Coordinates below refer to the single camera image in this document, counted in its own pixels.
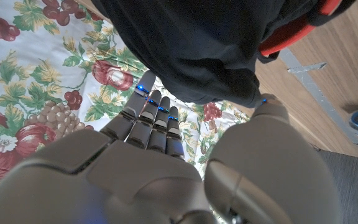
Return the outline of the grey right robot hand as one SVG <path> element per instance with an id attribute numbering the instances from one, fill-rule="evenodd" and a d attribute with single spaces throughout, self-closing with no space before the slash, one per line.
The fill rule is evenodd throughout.
<path id="1" fill-rule="evenodd" d="M 262 95 L 214 145 L 204 174 L 185 162 L 178 110 L 145 72 L 124 109 L 37 151 L 0 183 L 0 223 L 340 223 L 333 176 Z"/>

